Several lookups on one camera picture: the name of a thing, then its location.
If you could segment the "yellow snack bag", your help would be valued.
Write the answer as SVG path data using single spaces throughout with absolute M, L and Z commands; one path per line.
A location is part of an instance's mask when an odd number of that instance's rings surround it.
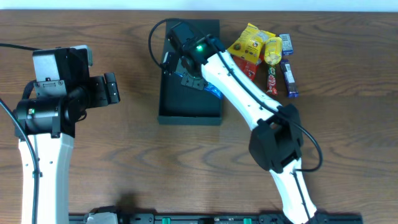
M 248 23 L 239 38 L 228 48 L 228 52 L 248 62 L 257 63 L 266 40 L 275 36 L 274 33 L 260 30 Z

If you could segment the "red snack bag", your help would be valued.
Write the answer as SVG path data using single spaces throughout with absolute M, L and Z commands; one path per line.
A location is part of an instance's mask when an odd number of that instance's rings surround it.
M 259 58 L 256 63 L 251 63 L 241 57 L 233 56 L 233 60 L 236 65 L 241 69 L 241 71 L 251 80 L 253 81 L 256 77 L 257 70 L 262 63 L 262 60 Z

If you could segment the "blue Oreo cookie pack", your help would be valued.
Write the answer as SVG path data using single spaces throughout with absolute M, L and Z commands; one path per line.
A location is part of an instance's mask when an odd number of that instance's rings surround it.
M 193 88 L 200 91 L 207 91 L 212 95 L 215 95 L 217 98 L 222 99 L 223 94 L 211 83 L 208 83 L 202 78 L 195 78 L 190 76 L 187 73 L 178 73 L 174 72 L 174 75 L 179 76 L 181 78 L 181 85 Z

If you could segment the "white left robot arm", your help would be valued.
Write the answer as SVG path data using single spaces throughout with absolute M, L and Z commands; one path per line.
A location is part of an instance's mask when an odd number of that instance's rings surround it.
M 12 113 L 22 159 L 22 223 L 68 223 L 75 125 L 90 108 L 119 103 L 113 73 L 92 77 L 86 45 L 34 50 L 35 80 Z

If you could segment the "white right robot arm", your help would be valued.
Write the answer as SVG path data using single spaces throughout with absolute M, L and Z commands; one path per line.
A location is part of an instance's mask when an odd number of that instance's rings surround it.
M 297 108 L 282 106 L 260 90 L 218 38 L 183 19 L 174 21 L 167 40 L 189 74 L 219 89 L 245 119 L 251 130 L 249 152 L 271 173 L 286 218 L 291 223 L 313 223 L 317 208 L 303 178 L 301 147 L 304 136 L 314 138 L 302 127 Z

